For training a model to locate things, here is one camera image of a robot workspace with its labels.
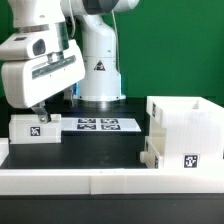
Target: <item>open white box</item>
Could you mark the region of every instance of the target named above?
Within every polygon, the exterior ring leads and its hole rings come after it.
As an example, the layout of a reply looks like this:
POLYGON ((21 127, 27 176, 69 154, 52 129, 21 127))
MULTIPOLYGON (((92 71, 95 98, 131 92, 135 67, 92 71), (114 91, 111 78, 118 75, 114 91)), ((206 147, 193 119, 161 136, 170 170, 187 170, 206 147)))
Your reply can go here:
POLYGON ((212 168, 223 163, 224 109, 200 97, 148 97, 150 168, 212 168))
MULTIPOLYGON (((2 169, 0 195, 224 193, 223 109, 202 98, 149 97, 147 111, 151 118, 154 117, 150 126, 153 131, 146 137, 150 144, 152 142, 148 148, 151 147, 151 151, 158 156, 157 165, 162 169, 2 169), (213 107, 214 111, 205 112, 213 107), (182 115, 178 116, 177 108, 185 114, 184 119, 182 115), (191 112, 195 113, 194 118, 190 116, 191 112), (199 126, 203 139, 197 140, 198 136, 195 136, 195 133, 198 133, 199 126), (176 135, 173 136, 172 133, 179 128, 182 131, 177 134, 182 138, 173 143, 176 135), (196 169, 184 168, 183 155, 189 152, 200 154, 196 169)), ((7 143, 0 144, 0 152, 2 149, 3 152, 4 149, 8 149, 7 143)))

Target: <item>black work surface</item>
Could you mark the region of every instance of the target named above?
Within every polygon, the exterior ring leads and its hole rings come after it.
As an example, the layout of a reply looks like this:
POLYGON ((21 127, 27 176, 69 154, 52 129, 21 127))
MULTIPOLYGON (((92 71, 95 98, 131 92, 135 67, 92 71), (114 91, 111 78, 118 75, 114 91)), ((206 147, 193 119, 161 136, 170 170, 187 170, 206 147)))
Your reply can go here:
MULTIPOLYGON (((8 137, 11 114, 33 113, 15 110, 1 99, 0 137, 8 137)), ((69 108, 60 95, 46 102, 50 113, 78 118, 134 118, 142 132, 62 132, 61 144, 10 145, 2 168, 8 169, 83 169, 145 168, 139 161, 147 129, 145 99, 128 99, 125 104, 108 109, 75 106, 69 108)))
MULTIPOLYGON (((135 118, 141 133, 63 133, 62 144, 11 145, 2 169, 48 168, 145 168, 139 152, 147 134, 145 99, 128 99, 126 104, 99 110, 67 108, 60 97, 47 102, 51 113, 64 117, 135 118)), ((8 137, 14 110, 0 99, 0 137, 8 137)), ((222 224, 223 194, 1 196, 0 223, 152 223, 222 224)))

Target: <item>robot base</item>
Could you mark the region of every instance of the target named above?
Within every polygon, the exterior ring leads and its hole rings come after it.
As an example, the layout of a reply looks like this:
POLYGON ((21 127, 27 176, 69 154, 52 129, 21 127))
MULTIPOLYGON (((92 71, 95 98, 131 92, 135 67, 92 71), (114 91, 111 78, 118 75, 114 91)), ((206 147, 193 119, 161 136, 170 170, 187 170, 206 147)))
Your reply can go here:
POLYGON ((119 100, 114 101, 88 101, 78 98, 78 96, 73 97, 75 105, 80 105, 90 108, 99 108, 99 109, 109 109, 116 107, 118 105, 124 105, 126 103, 126 96, 121 96, 119 100))

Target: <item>white block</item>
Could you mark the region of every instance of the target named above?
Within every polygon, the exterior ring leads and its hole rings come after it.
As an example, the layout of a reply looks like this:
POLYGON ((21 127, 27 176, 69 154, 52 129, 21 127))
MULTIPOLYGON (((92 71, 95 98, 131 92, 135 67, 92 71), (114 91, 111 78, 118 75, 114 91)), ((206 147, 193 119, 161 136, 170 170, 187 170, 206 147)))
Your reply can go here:
POLYGON ((9 140, 8 138, 0 138, 0 166, 9 154, 9 140))
POLYGON ((222 107, 200 97, 148 97, 147 112, 149 168, 205 168, 223 160, 222 107))
POLYGON ((61 115, 52 114, 51 122, 40 123, 37 115, 12 115, 9 123, 11 144, 61 142, 61 115))

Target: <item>warning label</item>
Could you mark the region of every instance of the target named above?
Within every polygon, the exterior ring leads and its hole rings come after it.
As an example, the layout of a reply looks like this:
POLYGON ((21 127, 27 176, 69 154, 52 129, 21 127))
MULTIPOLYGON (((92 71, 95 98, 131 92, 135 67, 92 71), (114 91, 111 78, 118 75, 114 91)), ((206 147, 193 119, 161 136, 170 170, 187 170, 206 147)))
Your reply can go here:
POLYGON ((103 65, 103 62, 100 60, 96 67, 94 68, 95 71, 106 71, 104 65, 103 65))

